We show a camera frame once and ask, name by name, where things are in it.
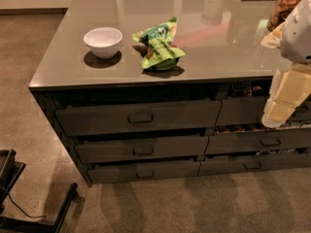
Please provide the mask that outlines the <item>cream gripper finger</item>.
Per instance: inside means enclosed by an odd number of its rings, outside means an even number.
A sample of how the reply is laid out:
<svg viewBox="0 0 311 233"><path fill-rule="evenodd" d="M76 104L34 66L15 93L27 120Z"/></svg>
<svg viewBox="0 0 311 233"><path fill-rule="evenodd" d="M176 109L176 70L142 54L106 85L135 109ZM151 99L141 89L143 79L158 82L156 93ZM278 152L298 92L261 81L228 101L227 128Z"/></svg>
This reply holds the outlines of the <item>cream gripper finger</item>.
<svg viewBox="0 0 311 233"><path fill-rule="evenodd" d="M293 63L273 76L261 123L268 128L283 125L311 94L311 66Z"/></svg>
<svg viewBox="0 0 311 233"><path fill-rule="evenodd" d="M269 49L279 49L285 23L281 23L262 40L261 45Z"/></svg>

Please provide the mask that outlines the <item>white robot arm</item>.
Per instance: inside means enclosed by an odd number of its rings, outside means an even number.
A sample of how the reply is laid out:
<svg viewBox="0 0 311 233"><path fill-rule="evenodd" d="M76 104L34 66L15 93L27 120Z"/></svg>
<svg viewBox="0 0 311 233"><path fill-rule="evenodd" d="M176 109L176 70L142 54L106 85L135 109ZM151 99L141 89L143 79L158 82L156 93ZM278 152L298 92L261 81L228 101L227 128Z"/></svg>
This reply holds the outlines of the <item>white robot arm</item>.
<svg viewBox="0 0 311 233"><path fill-rule="evenodd" d="M311 94L311 0L301 0L286 20L261 40L261 45L279 48L291 62L287 70L276 70L261 118L265 127L277 128Z"/></svg>

